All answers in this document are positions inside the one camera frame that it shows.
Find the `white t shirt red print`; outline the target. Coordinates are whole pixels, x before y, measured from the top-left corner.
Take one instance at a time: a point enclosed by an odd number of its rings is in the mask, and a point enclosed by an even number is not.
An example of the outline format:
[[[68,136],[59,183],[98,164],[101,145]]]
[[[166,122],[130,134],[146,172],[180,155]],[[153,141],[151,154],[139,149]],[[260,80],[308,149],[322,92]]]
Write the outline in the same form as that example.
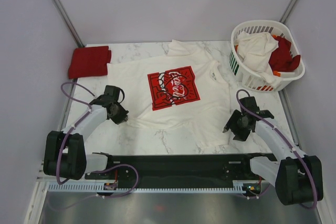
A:
[[[108,84],[120,87],[127,123],[141,129],[189,128],[201,146],[226,145],[230,90],[221,63],[197,44],[173,40],[167,54],[110,63]]]

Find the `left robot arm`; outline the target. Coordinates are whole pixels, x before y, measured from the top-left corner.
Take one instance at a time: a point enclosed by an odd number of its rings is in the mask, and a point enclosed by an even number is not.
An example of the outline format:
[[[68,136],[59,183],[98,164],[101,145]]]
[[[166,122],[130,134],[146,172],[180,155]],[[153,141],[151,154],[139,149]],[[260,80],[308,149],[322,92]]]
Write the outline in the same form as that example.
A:
[[[87,173],[98,173],[103,178],[111,178],[115,165],[108,161],[108,154],[85,151],[85,141],[105,121],[118,125],[126,122],[129,111],[121,103],[124,91],[107,85],[104,93],[94,96],[91,102],[81,101],[65,94],[69,99],[87,106],[85,112],[71,125],[47,135],[43,171],[55,176],[58,184],[68,180],[79,180]]]

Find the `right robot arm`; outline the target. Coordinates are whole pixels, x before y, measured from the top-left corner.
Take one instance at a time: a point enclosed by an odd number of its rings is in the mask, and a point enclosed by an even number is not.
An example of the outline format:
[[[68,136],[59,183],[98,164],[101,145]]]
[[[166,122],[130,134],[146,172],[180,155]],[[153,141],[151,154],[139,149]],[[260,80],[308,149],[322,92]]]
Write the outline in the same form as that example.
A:
[[[274,186],[283,205],[311,202],[311,208],[323,199],[322,165],[317,156],[309,156],[292,144],[277,126],[268,110],[261,110],[250,95],[237,100],[235,110],[223,131],[231,131],[234,139],[244,142],[250,133],[257,134],[268,145],[275,161],[264,156],[254,157],[240,166],[241,174],[248,179],[256,175]]]

